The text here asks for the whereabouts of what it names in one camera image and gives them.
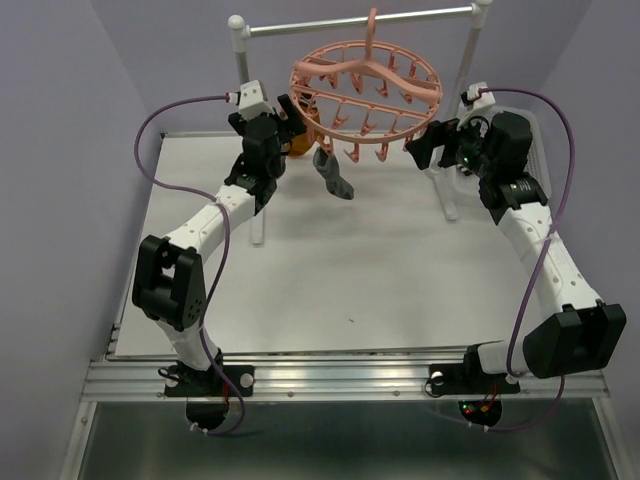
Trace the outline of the mustard brown striped sock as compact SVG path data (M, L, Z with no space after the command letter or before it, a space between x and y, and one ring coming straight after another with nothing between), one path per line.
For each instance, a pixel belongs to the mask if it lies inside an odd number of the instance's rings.
M305 110L313 114L313 119L316 122L320 121L320 113L316 107L310 107L310 103L306 99L300 99L299 105ZM314 145L315 141L310 140L310 136L305 133L293 138L290 143L288 156L291 158L301 157L306 154Z

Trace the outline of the pink round clip hanger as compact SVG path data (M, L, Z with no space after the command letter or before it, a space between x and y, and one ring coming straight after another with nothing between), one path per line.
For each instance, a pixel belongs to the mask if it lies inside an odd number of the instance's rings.
M303 60L304 57L298 60L294 64L292 73L294 71L294 68L298 64L298 62ZM290 86L291 86L292 73L290 76ZM402 109L406 109L413 112L426 113L430 110L429 105L427 105L426 103L418 99L415 99L412 102L408 103L405 100L405 98L403 98L402 93L398 91L397 87L395 87L392 84L388 86L388 95L386 97L380 95L378 90L382 87L382 85L383 85L383 82L379 79L365 77L363 79L363 91L361 93L357 93L356 89L352 84L352 80L349 74L341 74L339 76L336 88L333 88L330 85L330 82L328 81L328 79L326 78L318 79L316 77L313 77L308 81L308 86L314 90L343 95L347 98L382 104L387 107L400 107ZM292 100L294 101L301 117L303 118L302 111L304 109L299 105L299 100L306 99L309 101L310 95L308 93L303 93L301 95L301 98L296 100L294 98L294 93L291 91L291 89L290 89L290 93L291 93ZM310 105L310 107L316 107L319 110L319 113L320 113L319 122L321 123L321 125L325 127L330 127L336 116L340 116L344 118L345 122L343 125L339 127L339 130L349 136L358 135L361 132L363 123L368 123L373 127L373 130L366 135L367 138L371 138L371 137L377 137L381 134L385 134L389 132L389 130L391 129L395 131L405 130L418 122L416 119L411 119L411 118L400 118L396 120L393 115L388 115L383 112L372 112L368 114L364 109L361 109L357 106L352 106L352 105L339 106L336 102L326 98L322 98L320 96L318 96L315 99L314 104ZM354 149L354 144L351 142L335 140L333 142L333 152L335 151L334 143L336 141L342 142L349 147L345 151L346 156L349 152L351 152ZM377 147L377 151L381 149L381 146L379 144L364 144L364 145L375 145Z

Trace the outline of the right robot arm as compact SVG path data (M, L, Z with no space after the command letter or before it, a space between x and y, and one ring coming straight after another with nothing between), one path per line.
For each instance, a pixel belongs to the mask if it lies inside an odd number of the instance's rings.
M524 337L471 345L459 363L436 364L426 390L445 395L519 392L519 376L538 379L601 370L609 364L626 325L618 304L588 284L553 227L548 199L526 170L533 142L527 118L500 112L432 123L406 149L425 169L435 148L445 166L461 166L479 179L479 196L530 277L527 298L537 298L542 321Z

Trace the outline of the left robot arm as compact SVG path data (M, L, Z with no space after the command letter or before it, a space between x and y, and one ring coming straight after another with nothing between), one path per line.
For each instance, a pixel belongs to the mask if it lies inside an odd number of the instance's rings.
M132 302L169 338L178 360L159 374L169 397L213 397L238 389L223 370L223 356L204 327L214 288L205 285L204 266L220 250L229 254L232 231L262 211L285 172L288 146L306 126L291 97L278 97L279 109L252 113L247 96L227 93L238 105L228 117L242 150L216 194L179 228L163 237L149 235L138 249Z

